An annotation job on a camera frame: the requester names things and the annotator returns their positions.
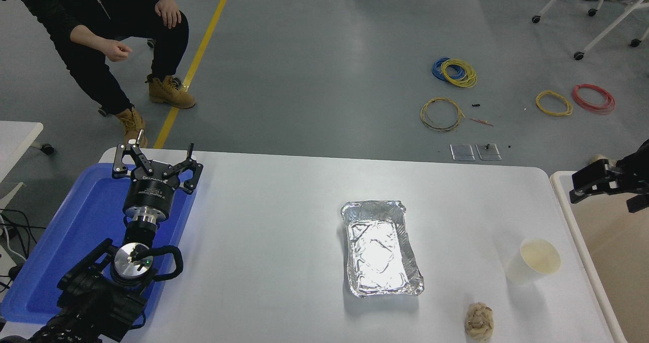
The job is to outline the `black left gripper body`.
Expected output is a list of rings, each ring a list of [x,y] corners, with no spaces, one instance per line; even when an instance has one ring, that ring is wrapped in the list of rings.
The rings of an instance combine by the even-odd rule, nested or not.
[[[177,188],[177,176],[169,179],[130,174],[130,186],[123,206],[123,213],[134,218],[137,212],[149,212],[157,218],[168,218]]]

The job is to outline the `person's left hand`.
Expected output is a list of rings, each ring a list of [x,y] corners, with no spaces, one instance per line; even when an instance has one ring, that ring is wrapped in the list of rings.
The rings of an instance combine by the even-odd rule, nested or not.
[[[159,0],[155,5],[155,12],[168,29],[178,26],[183,21],[180,8],[175,0]]]

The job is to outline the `person's right hand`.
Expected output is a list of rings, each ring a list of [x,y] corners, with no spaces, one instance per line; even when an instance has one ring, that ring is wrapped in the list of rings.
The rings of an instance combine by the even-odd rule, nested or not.
[[[105,40],[102,52],[111,62],[126,61],[132,49],[125,43],[116,40]]]

